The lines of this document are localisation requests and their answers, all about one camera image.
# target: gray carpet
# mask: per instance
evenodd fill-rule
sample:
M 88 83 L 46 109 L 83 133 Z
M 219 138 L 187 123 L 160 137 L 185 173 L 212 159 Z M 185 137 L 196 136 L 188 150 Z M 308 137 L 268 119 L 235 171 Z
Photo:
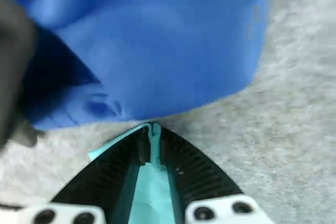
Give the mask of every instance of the gray carpet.
M 276 223 L 336 223 L 336 0 L 271 0 L 254 83 L 161 120 L 253 196 Z M 0 201 L 50 199 L 87 153 L 136 123 L 50 133 L 1 157 Z

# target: blue fabric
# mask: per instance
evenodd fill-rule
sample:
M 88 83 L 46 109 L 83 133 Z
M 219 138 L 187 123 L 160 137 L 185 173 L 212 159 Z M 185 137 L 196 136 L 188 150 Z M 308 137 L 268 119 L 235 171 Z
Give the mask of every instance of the blue fabric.
M 17 0 L 39 26 L 26 116 L 48 130 L 150 119 L 243 89 L 268 0 Z

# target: screw hole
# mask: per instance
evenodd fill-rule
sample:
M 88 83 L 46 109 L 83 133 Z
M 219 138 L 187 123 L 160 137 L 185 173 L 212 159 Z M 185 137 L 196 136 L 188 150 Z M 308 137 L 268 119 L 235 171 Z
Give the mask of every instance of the screw hole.
M 194 216 L 196 220 L 211 220 L 215 218 L 214 212 L 208 207 L 198 207 L 194 212 Z
M 95 220 L 94 218 L 95 217 L 93 216 L 93 214 L 89 212 L 83 212 L 75 218 L 73 224 L 93 224 Z
M 248 214 L 253 211 L 252 207 L 244 202 L 234 203 L 233 210 L 237 214 Z
M 50 224 L 55 218 L 55 212 L 47 209 L 40 212 L 34 219 L 34 224 Z

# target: dark object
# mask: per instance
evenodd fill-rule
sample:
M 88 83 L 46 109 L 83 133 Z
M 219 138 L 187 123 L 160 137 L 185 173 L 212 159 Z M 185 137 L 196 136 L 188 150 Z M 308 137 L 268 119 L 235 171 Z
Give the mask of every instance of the dark object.
M 234 203 L 232 208 L 237 214 L 248 214 L 253 211 L 252 207 L 244 202 Z
M 199 207 L 194 212 L 196 220 L 211 220 L 215 218 L 214 212 L 207 207 Z
M 55 218 L 55 212 L 47 209 L 40 212 L 34 219 L 34 224 L 50 224 Z
M 84 212 L 74 219 L 73 224 L 93 224 L 95 221 L 93 214 Z
M 149 128 L 144 126 L 114 144 L 52 202 L 98 206 L 103 209 L 107 224 L 127 224 L 139 168 L 150 162 L 148 133 Z M 165 128 L 161 128 L 160 158 L 169 176 L 176 223 L 184 223 L 185 209 L 192 201 L 242 193 L 200 150 Z M 200 219 L 214 218 L 207 208 L 200 208 L 195 214 Z
M 204 153 L 170 130 L 161 129 L 161 162 L 167 167 L 176 223 L 195 200 L 242 194 L 239 187 Z
M 128 223 L 139 167 L 149 158 L 148 128 L 144 127 L 91 162 L 52 202 L 98 206 L 107 223 Z

